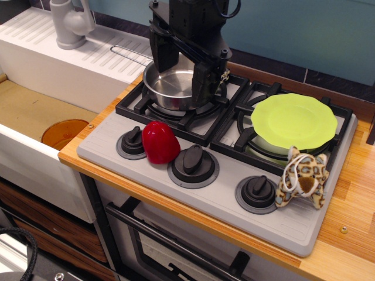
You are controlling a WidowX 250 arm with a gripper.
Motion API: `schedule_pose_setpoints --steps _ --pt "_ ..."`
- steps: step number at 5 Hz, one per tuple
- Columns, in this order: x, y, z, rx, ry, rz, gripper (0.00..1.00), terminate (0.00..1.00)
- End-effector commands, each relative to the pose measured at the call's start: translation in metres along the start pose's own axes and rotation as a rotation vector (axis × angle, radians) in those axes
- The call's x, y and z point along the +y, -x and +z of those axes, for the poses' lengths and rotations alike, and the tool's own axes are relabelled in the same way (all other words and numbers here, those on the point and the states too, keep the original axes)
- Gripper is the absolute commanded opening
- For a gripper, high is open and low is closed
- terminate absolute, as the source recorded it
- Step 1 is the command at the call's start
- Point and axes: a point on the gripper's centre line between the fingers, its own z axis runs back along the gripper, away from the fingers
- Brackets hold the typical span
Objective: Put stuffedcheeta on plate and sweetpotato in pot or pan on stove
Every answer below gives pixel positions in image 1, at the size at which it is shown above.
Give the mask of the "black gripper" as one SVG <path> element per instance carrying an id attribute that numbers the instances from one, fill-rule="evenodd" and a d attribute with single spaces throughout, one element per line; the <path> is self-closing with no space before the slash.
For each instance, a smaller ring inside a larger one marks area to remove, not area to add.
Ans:
<path id="1" fill-rule="evenodd" d="M 213 99 L 222 73 L 208 63 L 224 63 L 232 52 L 221 35 L 233 17 L 229 1 L 151 1 L 149 41 L 159 73 L 179 62 L 179 53 L 197 63 L 192 78 L 192 106 L 199 108 Z"/>

